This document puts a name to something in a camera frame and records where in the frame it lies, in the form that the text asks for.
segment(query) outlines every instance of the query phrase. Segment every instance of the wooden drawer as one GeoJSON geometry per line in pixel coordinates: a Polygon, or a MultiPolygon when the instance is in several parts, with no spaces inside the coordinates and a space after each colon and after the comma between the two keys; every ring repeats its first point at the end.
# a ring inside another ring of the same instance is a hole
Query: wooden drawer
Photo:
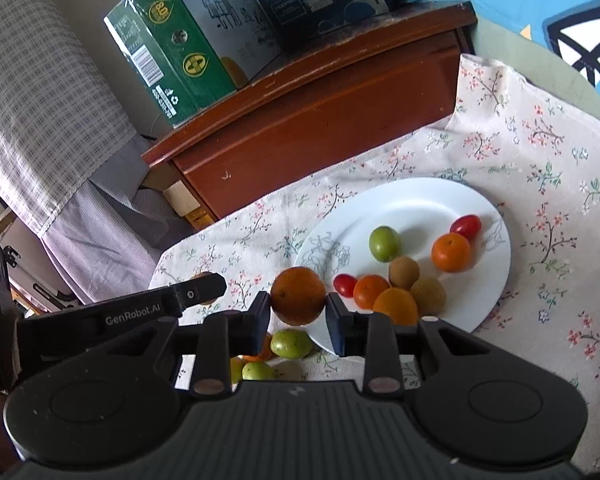
{"type": "Polygon", "coordinates": [[[367,57],[251,111],[174,162],[222,218],[450,114],[461,50],[458,35],[444,32],[367,57]]]}

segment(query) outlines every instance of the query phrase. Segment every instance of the wooden shelf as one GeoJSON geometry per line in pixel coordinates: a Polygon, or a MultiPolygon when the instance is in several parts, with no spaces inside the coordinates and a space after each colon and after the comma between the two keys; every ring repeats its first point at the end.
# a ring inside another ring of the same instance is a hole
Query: wooden shelf
{"type": "Polygon", "coordinates": [[[156,142],[142,158],[154,167],[244,115],[336,70],[475,21],[470,4],[411,4],[335,30],[281,54],[250,85],[191,118],[156,142]]]}

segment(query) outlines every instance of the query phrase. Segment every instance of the green box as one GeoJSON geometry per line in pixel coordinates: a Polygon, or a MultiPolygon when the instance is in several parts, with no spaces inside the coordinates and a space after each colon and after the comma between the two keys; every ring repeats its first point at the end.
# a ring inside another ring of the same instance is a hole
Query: green box
{"type": "Polygon", "coordinates": [[[104,21],[173,126],[246,85],[280,53],[256,0],[122,0],[104,21]]]}

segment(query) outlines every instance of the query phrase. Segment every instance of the white plate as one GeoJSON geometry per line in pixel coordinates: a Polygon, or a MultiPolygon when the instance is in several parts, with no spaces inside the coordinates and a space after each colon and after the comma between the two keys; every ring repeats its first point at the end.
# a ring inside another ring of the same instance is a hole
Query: white plate
{"type": "MultiPolygon", "coordinates": [[[[420,264],[421,276],[440,279],[447,295],[442,316],[471,332],[484,320],[500,298],[509,275],[509,233],[497,209],[470,187],[440,178],[407,178],[375,187],[357,195],[332,212],[311,232],[296,258],[295,266],[310,267],[333,291],[333,278],[341,273],[359,278],[380,274],[387,278],[388,264],[375,260],[368,247],[371,231],[388,225],[402,238],[402,254],[420,264]],[[476,214],[482,231],[474,241],[475,263],[465,272],[438,271],[430,260],[433,242],[448,233],[459,217],[476,214]]],[[[343,298],[349,310],[359,309],[343,298]]],[[[333,353],[324,312],[304,327],[314,342],[333,353]]]]}

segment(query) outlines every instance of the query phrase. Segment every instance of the wooden cabinet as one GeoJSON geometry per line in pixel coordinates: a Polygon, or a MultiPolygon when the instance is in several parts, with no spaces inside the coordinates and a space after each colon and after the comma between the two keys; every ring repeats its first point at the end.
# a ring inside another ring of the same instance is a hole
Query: wooden cabinet
{"type": "Polygon", "coordinates": [[[469,4],[407,6],[280,56],[239,92],[156,143],[222,218],[308,174],[454,110],[469,4]]]}

